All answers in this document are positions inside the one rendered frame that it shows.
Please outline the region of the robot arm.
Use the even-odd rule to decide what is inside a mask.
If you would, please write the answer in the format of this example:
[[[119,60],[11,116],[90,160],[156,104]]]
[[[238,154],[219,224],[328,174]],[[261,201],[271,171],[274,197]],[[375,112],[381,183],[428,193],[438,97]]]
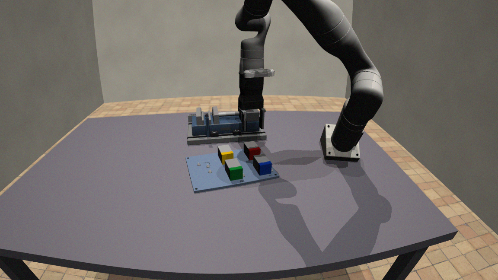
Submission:
[[[241,42],[241,58],[264,58],[265,38],[271,25],[273,0],[245,0],[235,24],[241,31],[258,32]],[[303,23],[315,41],[344,64],[351,79],[351,95],[342,107],[331,142],[349,152],[383,103],[381,76],[362,48],[351,24],[331,0],[282,0]],[[359,138],[358,138],[359,137]]]

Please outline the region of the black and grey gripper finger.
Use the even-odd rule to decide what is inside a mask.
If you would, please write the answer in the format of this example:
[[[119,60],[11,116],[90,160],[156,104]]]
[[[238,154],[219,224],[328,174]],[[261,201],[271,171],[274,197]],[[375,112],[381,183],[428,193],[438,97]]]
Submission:
[[[246,111],[245,110],[241,110],[240,108],[239,108],[239,110],[242,113],[242,129],[243,129],[243,131],[246,131],[246,125],[247,125]]]
[[[259,127],[264,129],[264,115],[266,110],[264,108],[260,109],[260,117],[259,117]]]

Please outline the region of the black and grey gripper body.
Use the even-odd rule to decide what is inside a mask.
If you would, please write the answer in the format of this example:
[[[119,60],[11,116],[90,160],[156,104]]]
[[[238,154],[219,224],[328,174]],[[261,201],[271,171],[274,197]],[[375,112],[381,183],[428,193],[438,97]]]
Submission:
[[[264,107],[262,96],[264,77],[275,76],[273,69],[264,69],[264,58],[240,58],[238,107],[241,110],[261,109]]]

